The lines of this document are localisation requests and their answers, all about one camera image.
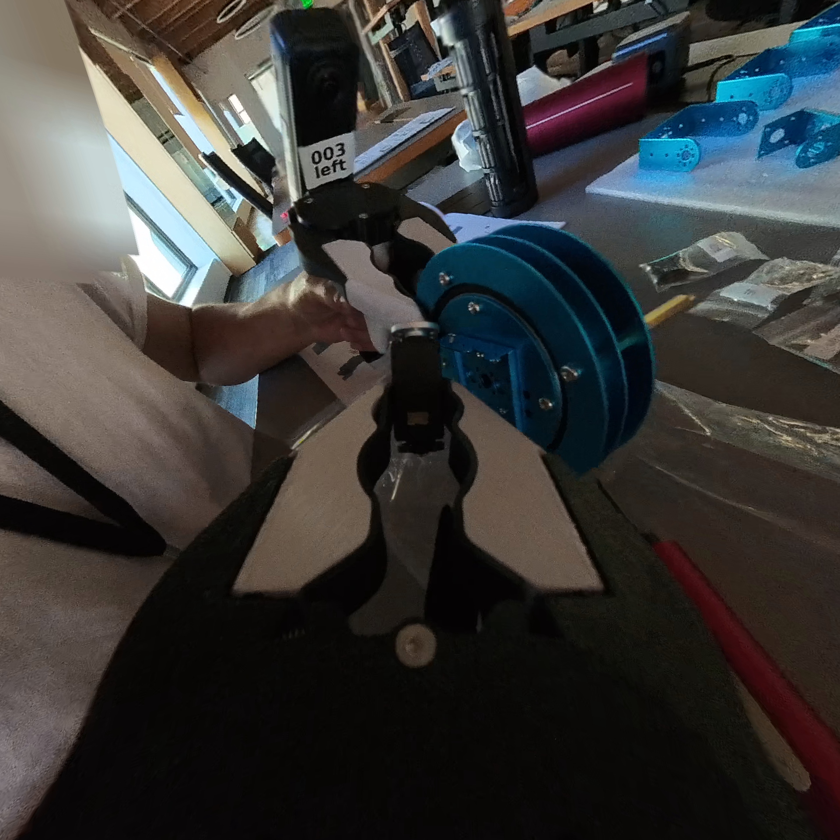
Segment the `large clear plastic bag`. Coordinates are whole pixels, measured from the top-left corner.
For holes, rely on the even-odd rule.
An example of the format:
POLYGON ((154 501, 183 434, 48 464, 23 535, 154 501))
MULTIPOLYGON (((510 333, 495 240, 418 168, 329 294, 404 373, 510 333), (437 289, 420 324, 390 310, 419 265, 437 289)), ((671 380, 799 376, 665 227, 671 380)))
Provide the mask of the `large clear plastic bag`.
MULTIPOLYGON (((427 576, 425 607, 427 613, 443 611, 435 603, 455 602, 456 607, 467 601, 477 604, 480 611, 489 610, 497 602, 532 597, 572 597, 615 595, 628 591, 628 586, 653 580, 664 570, 657 554, 622 511, 615 507, 600 485, 587 483, 591 473, 578 474, 558 456, 544 451, 544 462, 579 529, 596 570, 602 578, 604 590, 594 594, 543 594, 525 584, 514 573, 477 549, 467 540, 463 528, 460 503, 467 489, 469 451, 466 439, 457 430, 463 407, 454 395, 453 382, 448 381, 453 416, 446 434, 449 435, 448 469, 455 477, 458 490, 454 505, 444 506, 437 520, 434 555, 427 576)), ((654 389, 654 420, 664 417, 663 411, 672 408, 679 413, 680 422, 693 424, 679 427, 686 434, 708 438, 713 443, 735 447, 739 452, 787 465, 800 474, 833 481, 838 487, 838 429, 790 418, 751 412, 737 406, 713 402, 692 392, 670 385, 656 385, 654 389)))

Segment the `black servo with silver horn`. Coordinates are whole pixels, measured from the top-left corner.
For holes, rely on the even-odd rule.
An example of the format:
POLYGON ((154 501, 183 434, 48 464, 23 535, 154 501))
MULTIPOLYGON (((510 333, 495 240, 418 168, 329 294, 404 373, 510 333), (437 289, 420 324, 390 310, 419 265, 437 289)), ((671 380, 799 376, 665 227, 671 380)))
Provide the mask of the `black servo with silver horn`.
POLYGON ((453 405, 438 339, 434 322, 396 324, 391 330, 387 401, 393 438, 401 453, 426 456, 445 447, 453 405))

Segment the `group of small screw bags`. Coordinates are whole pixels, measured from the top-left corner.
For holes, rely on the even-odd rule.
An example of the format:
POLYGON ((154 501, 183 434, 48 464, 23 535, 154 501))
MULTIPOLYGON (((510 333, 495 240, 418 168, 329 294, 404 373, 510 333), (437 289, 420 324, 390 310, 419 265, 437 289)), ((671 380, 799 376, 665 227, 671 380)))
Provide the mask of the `group of small screw bags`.
POLYGON ((658 292, 699 288, 750 266, 689 308, 827 369, 839 368, 839 253, 827 262, 772 259, 742 234, 720 232, 640 264, 658 292))

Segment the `magenta metal cylinder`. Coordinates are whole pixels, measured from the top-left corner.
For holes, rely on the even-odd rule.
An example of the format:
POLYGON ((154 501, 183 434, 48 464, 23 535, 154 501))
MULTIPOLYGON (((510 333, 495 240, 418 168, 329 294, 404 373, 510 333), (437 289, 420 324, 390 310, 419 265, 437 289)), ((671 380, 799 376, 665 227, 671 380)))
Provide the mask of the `magenta metal cylinder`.
POLYGON ((648 57, 611 64, 523 107, 528 148, 538 158, 642 119, 648 57))

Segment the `grey electronic device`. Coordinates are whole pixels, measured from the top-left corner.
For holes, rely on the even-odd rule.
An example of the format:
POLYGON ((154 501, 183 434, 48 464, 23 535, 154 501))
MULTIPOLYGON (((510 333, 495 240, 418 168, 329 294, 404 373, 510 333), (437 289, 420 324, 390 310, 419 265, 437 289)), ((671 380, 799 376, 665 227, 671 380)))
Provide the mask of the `grey electronic device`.
POLYGON ((627 36, 612 53, 619 64, 637 56, 647 60, 647 90, 664 96, 677 91, 690 56, 690 13, 675 15, 627 36))

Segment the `pink screwdriver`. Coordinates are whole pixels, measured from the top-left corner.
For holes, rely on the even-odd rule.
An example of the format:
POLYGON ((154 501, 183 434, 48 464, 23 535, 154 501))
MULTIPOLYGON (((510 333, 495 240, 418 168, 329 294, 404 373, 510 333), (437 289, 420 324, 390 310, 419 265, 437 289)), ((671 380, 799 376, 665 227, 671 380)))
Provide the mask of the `pink screwdriver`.
POLYGON ((826 797, 838 805, 839 743, 833 730, 784 676, 681 546, 675 541, 653 539, 652 548, 693 601, 750 695, 826 797))

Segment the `white foam sheet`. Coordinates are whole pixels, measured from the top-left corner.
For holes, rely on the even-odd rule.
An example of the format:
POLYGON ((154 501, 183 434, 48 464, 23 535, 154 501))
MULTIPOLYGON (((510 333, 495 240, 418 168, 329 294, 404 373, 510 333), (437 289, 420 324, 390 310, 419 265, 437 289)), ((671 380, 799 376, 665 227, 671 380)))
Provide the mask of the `white foam sheet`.
POLYGON ((838 159, 801 169, 795 148, 757 158, 763 122, 739 138, 710 137, 688 172, 645 171, 638 154, 585 191, 610 196, 825 228, 839 227, 838 159))

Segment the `white instruction sheet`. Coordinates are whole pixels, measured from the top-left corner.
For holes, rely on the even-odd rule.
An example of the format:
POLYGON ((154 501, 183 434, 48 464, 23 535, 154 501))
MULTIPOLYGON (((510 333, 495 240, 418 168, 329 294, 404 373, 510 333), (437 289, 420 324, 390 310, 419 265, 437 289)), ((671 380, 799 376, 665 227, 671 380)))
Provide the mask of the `white instruction sheet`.
POLYGON ((515 225, 536 225, 538 227, 546 227, 557 230, 561 230, 565 227, 565 222, 508 219, 469 213, 446 213, 441 214, 441 218, 451 233, 455 236, 455 242, 458 244, 464 244, 478 238, 494 235, 504 228, 515 225))
POLYGON ((344 406, 355 402, 390 375, 386 357, 365 361, 362 354, 346 342, 314 343, 300 356, 344 406))

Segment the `large blue U bracket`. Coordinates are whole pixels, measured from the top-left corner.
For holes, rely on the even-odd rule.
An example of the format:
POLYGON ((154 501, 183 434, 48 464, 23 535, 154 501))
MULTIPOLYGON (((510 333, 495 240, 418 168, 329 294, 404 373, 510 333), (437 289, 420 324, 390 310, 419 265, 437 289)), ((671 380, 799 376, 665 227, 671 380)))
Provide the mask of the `large blue U bracket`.
POLYGON ((715 102, 755 102, 760 111, 784 104, 793 81, 823 77, 839 65, 838 42, 796 42, 766 49, 717 84, 715 102))
POLYGON ((733 100, 686 106, 643 136, 637 163, 642 172, 691 172, 700 163, 704 143, 715 150, 724 140, 750 133, 759 122, 755 101, 733 100))
POLYGON ((792 31, 789 45, 815 46, 828 41, 838 42, 839 6, 840 3, 835 3, 792 31))

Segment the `black patterned bottle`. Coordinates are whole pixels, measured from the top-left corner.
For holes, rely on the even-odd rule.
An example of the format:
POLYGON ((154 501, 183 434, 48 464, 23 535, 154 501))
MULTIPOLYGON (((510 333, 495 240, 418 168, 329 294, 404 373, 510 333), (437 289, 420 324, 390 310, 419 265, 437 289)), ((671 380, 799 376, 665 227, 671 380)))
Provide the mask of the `black patterned bottle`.
POLYGON ((443 1, 437 21, 439 37, 454 61, 490 212, 517 217, 539 194, 501 3, 443 1))

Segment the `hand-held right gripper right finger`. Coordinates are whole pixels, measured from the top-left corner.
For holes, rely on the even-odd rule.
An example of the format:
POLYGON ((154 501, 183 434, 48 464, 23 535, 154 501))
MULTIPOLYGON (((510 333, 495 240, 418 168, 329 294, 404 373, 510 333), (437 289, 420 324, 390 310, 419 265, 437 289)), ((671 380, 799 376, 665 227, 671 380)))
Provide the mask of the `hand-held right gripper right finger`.
POLYGON ((544 452, 460 384, 457 430, 469 451, 460 503, 467 540, 543 594, 602 593, 585 542, 544 452))

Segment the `small blue metal bracket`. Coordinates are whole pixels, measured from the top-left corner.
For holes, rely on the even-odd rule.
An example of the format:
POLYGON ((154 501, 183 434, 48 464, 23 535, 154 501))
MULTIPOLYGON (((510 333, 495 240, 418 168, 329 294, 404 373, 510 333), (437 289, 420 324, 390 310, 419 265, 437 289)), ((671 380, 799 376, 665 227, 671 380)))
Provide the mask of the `small blue metal bracket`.
POLYGON ((774 154, 784 148, 801 147, 810 142, 823 126, 824 113, 803 108, 767 123, 762 131, 756 159, 774 154))
POLYGON ((794 164, 808 169, 836 159, 839 156, 839 123, 825 124, 809 130, 798 146, 794 164))

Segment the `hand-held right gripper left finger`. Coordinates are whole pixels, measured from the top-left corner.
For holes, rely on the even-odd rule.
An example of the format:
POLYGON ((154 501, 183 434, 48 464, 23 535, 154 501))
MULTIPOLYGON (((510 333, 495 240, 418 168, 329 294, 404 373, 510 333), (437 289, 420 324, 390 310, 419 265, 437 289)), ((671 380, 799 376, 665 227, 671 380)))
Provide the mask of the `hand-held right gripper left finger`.
POLYGON ((384 392, 374 386, 297 447, 233 593, 299 595, 362 546, 373 502, 358 461, 384 392))

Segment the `person's white shirt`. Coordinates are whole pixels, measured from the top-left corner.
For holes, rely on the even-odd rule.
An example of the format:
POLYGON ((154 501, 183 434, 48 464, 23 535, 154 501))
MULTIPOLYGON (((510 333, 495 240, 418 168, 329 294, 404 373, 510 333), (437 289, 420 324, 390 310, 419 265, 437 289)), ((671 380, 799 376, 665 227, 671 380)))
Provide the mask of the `person's white shirt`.
POLYGON ((2 838, 16 838, 169 559, 248 486, 254 433, 181 380, 190 310, 152 299, 130 258, 2 279, 1 310, 2 404, 164 541, 133 559, 2 528, 2 838))

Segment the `person's left hand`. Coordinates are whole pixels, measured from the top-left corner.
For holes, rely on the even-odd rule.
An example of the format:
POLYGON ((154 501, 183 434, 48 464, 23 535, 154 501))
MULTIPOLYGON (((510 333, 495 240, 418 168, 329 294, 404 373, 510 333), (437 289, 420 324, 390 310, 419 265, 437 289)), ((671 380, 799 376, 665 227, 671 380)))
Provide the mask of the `person's left hand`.
POLYGON ((300 274, 290 284, 288 305, 300 350, 341 342, 360 352, 375 350, 363 313, 331 281, 300 274))

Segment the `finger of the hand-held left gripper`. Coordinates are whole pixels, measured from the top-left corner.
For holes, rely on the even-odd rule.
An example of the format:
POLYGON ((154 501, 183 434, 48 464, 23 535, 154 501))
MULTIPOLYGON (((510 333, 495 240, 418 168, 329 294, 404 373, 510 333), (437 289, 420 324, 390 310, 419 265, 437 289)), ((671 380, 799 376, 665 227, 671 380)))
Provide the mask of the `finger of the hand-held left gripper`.
POLYGON ((414 299, 398 290, 392 275, 377 267, 371 248, 357 240, 334 240, 322 247, 345 276, 350 305, 374 322, 419 322, 414 299))
POLYGON ((435 208, 421 203, 395 205, 395 265, 425 265, 453 245, 455 235, 435 208))

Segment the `person's left forearm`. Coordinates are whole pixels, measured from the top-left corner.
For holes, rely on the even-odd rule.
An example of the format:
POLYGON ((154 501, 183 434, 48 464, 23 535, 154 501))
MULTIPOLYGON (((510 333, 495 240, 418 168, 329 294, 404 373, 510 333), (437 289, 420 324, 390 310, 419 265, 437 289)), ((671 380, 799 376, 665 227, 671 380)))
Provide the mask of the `person's left forearm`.
POLYGON ((191 309, 183 377, 209 385, 242 384, 299 353, 311 336, 298 292, 292 281, 256 301, 191 309))

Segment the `blue robot arm turntable base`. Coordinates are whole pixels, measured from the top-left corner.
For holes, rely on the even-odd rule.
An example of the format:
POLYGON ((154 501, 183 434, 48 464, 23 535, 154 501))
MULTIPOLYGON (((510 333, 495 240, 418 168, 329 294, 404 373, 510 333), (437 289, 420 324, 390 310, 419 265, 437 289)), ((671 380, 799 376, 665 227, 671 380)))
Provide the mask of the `blue robot arm turntable base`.
POLYGON ((439 327, 444 377, 576 473, 643 425, 651 323, 611 264, 560 227, 508 224, 443 249, 415 300, 439 327))

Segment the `dark grey desk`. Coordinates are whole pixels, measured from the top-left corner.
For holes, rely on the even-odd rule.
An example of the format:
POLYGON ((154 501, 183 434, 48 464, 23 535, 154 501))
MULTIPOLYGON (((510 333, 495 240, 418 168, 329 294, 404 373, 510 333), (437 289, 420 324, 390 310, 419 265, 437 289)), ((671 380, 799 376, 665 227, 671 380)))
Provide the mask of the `dark grey desk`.
MULTIPOLYGON (((622 209, 591 198, 584 200, 581 232, 595 235, 594 243, 575 234, 577 221, 572 219, 571 232, 563 230, 593 247, 624 281, 623 269, 636 257, 652 256, 655 246, 686 244, 693 234, 704 230, 696 224, 689 226, 685 211, 674 213, 668 206, 642 203, 622 209)), ((643 290, 640 278, 626 284, 651 323, 654 388, 670 385, 694 393, 673 382, 669 369, 682 353, 694 363, 694 384, 708 385, 715 380, 724 396, 749 396, 754 390, 762 390, 771 401, 791 402, 797 396, 796 412, 812 410, 810 397, 816 394, 785 381, 792 378, 792 362, 782 361, 781 350, 772 358, 782 363, 781 368, 771 366, 768 360, 761 364, 750 361, 743 351, 765 344, 759 339, 737 339, 734 329, 726 325, 682 315, 694 303, 690 296, 645 312, 644 306, 652 302, 653 285, 647 283, 643 290)), ((373 502, 371 529, 359 549, 302 593, 292 595, 311 601, 345 599, 348 613, 380 590, 385 550, 392 544, 385 535, 383 506, 375 497, 375 484, 388 471, 391 447, 396 444, 387 401, 391 358, 389 353, 381 356, 390 364, 390 375, 374 410, 376 431, 363 445, 358 461, 362 487, 373 502)), ((768 413, 765 405, 754 411, 752 406, 711 401, 818 426, 793 413, 768 413)), ((654 410, 653 397, 638 433, 589 473, 587 483, 601 486, 652 550, 653 539, 677 542, 799 692, 805 687, 802 677, 808 665, 812 676, 816 668, 828 670, 830 686, 838 689, 837 485, 708 438, 684 436, 679 427, 691 428, 693 424, 680 422, 679 413, 672 413, 669 407, 657 422, 654 410)), ((838 429, 834 424, 822 427, 838 429)), ((661 676, 665 688, 686 690, 691 701, 711 700, 711 688, 690 684, 692 679, 701 680, 699 669, 708 655, 689 653, 688 637, 700 634, 704 644, 710 636, 716 650, 709 655, 714 667, 731 672, 741 698, 747 700, 747 715, 777 771, 796 791, 813 801, 821 796, 828 811, 838 812, 838 805, 826 797, 750 695, 693 601, 661 562, 665 567, 662 573, 628 586, 629 591, 622 591, 621 596, 544 595, 513 600, 523 601, 528 616, 546 623, 547 634, 577 637, 590 632, 595 636, 590 646, 600 650, 603 658, 607 643, 625 646, 628 651, 617 654, 620 666, 629 666, 631 655, 652 655, 654 663, 642 667, 644 676, 661 676)), ((444 629, 474 634, 480 619, 487 619, 492 609, 477 609, 489 606, 487 602, 467 601, 456 607, 450 601, 435 603, 444 610, 428 613, 426 605, 425 601, 424 621, 437 625, 438 635, 444 629)))

